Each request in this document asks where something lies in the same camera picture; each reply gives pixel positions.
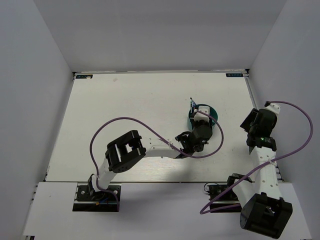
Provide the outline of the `green cap slim pen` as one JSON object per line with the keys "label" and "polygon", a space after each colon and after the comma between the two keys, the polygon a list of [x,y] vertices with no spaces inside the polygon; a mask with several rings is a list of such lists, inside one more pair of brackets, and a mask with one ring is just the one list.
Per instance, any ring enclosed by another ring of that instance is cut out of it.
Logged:
{"label": "green cap slim pen", "polygon": [[192,100],[191,101],[191,108],[190,108],[190,112],[194,113],[195,108],[197,107],[197,104]]}

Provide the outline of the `blue ballpoint pen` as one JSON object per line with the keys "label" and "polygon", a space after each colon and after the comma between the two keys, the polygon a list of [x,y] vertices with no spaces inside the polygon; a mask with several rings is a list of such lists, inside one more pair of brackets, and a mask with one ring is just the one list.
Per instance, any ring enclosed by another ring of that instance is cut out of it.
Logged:
{"label": "blue ballpoint pen", "polygon": [[192,114],[194,112],[194,101],[192,97],[190,97],[190,113]]}

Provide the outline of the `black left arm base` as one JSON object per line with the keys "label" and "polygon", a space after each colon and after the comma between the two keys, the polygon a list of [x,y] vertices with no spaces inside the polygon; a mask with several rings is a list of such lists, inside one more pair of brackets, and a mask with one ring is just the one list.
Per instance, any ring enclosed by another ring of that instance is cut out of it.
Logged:
{"label": "black left arm base", "polygon": [[78,183],[73,202],[73,212],[117,213],[120,210],[121,185],[111,184],[105,191],[95,192],[92,175],[87,183]]}

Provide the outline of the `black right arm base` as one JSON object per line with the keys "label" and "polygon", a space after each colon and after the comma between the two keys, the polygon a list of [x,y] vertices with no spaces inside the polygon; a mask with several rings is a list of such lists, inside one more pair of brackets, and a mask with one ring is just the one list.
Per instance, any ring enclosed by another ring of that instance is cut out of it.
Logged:
{"label": "black right arm base", "polygon": [[[244,175],[241,175],[238,173],[233,173],[228,177],[226,183],[207,182],[203,186],[203,190],[209,196],[209,200],[211,201],[216,196],[218,196],[223,191],[225,191],[228,187],[233,185],[236,180],[240,180],[243,176]],[[212,203],[209,206],[209,209],[213,210],[216,208],[228,207],[230,205],[238,205],[238,204],[239,204],[239,201],[238,201],[237,195],[233,192],[233,190],[230,190],[226,194],[224,194],[222,197],[220,197],[217,201]],[[213,213],[240,213],[241,210],[242,210],[242,207],[238,205],[234,207],[218,209]]]}

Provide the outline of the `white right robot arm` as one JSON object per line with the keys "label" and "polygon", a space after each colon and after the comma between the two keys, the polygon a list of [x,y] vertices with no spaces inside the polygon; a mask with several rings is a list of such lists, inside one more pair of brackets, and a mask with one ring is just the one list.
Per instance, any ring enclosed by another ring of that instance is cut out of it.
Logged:
{"label": "white right robot arm", "polygon": [[254,164],[265,166],[253,174],[254,180],[246,177],[241,181],[241,174],[232,174],[225,187],[226,195],[240,203],[240,227],[273,239],[281,236],[293,213],[292,204],[281,194],[273,162],[277,146],[271,133],[280,110],[274,103],[262,109],[254,108],[240,125],[247,133],[246,144]]}

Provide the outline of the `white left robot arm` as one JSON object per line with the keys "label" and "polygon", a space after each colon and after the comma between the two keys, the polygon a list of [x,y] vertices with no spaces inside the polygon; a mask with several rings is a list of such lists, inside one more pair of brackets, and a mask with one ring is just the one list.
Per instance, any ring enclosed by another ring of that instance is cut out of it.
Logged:
{"label": "white left robot arm", "polygon": [[98,173],[88,180],[90,196],[96,200],[103,198],[113,178],[130,170],[143,158],[184,159],[203,151],[213,135],[213,122],[208,119],[191,122],[192,131],[182,132],[173,141],[142,137],[137,130],[131,130],[111,141]]}

